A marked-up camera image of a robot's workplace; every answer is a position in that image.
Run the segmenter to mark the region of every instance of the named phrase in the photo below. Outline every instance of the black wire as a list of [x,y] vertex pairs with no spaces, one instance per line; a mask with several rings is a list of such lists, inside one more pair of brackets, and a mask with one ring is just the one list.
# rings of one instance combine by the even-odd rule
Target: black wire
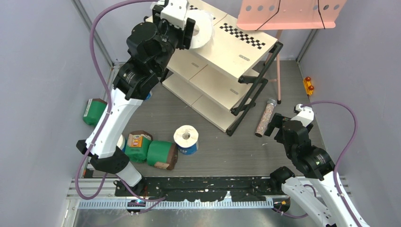
[[322,21],[322,24],[323,24],[323,29],[326,29],[326,26],[324,26],[322,14],[321,14],[321,12],[320,12],[320,3],[319,3],[319,2],[320,2],[320,1],[317,0],[317,11],[319,12],[320,20]]
[[256,31],[259,30],[263,25],[265,25],[269,20],[271,20],[275,15],[277,15],[279,13],[280,4],[281,4],[281,0],[279,0],[279,6],[277,7],[277,12],[273,16],[271,16],[269,19],[267,19],[266,22],[264,22],[258,29],[256,29]]

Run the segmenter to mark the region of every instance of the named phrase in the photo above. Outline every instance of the orange object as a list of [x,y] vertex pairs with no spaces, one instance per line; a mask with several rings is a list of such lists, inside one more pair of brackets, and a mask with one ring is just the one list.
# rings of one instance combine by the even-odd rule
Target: orange object
[[304,79],[305,91],[309,96],[311,96],[313,94],[313,91],[314,91],[314,86],[312,85],[311,80],[312,79],[310,77],[306,77]]

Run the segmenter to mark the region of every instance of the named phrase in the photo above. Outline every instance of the paper towel roll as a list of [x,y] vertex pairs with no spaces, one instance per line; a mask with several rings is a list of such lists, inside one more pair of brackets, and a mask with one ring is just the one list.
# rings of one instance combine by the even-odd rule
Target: paper towel roll
[[183,125],[174,133],[174,141],[178,145],[178,150],[185,154],[191,155],[198,150],[199,133],[190,125]]
[[213,35],[213,15],[203,10],[189,10],[185,17],[194,19],[195,28],[199,28],[199,33],[192,36],[190,49],[203,47]]

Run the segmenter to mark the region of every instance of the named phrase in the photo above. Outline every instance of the gray floor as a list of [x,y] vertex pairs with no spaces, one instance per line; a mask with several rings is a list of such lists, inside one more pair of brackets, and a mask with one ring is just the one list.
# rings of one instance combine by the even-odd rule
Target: gray floor
[[[260,71],[260,62],[254,67]],[[276,77],[276,65],[268,71],[266,78]],[[144,176],[244,176],[269,175],[281,166],[288,166],[300,174],[287,159],[283,145],[273,137],[258,138],[254,135],[257,124],[270,97],[277,98],[277,83],[268,83],[233,136],[229,137],[216,128],[193,109],[158,84],[153,96],[135,112],[123,135],[131,131],[145,130],[155,140],[173,142],[175,130],[182,125],[192,125],[199,132],[199,150],[190,156],[179,154],[173,171],[156,169],[144,164],[135,167]],[[275,112],[292,117],[293,107],[299,103],[309,103],[303,87],[301,74],[295,61],[281,61],[282,103]],[[316,121],[309,136],[312,143],[323,148],[323,141]]]

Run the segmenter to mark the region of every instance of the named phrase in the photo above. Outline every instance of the label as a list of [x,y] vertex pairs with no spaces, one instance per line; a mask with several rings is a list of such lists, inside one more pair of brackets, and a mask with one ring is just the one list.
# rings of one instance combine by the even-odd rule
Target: label
[[243,56],[243,55],[241,55],[241,54],[239,55],[239,57],[242,58],[242,59],[244,59],[244,60],[246,60],[246,61],[250,61],[249,58],[247,58],[247,57],[245,57],[245,56]]
[[133,73],[133,72],[129,72],[128,75],[125,73],[124,74],[125,81],[127,81],[127,83],[131,83],[131,80],[132,80],[132,78],[134,78],[134,76],[135,76],[135,73]]
[[192,146],[190,146],[188,148],[180,147],[180,145],[178,145],[178,144],[177,144],[177,146],[178,146],[178,151],[179,152],[181,152],[181,153],[183,153],[185,155],[191,155],[191,154],[195,153],[198,150],[199,143],[198,143],[198,141],[196,141],[196,143],[194,145],[192,145]]
[[87,105],[87,109],[85,110],[84,117],[87,116],[91,104],[92,104],[92,98],[88,100],[88,105]]
[[163,163],[163,162],[156,162],[154,167],[158,169],[167,169],[170,166],[170,164]]
[[326,164],[326,161],[324,160],[324,157],[322,155],[319,154],[315,158],[318,159],[318,161],[316,161],[317,166],[320,164],[322,164],[322,165]]
[[151,140],[150,136],[148,135],[129,135],[128,136],[128,146],[132,148],[141,148],[142,147],[142,141],[143,137],[145,137],[148,140]]
[[236,95],[238,95],[238,92],[236,92],[234,89],[230,88],[230,91]]

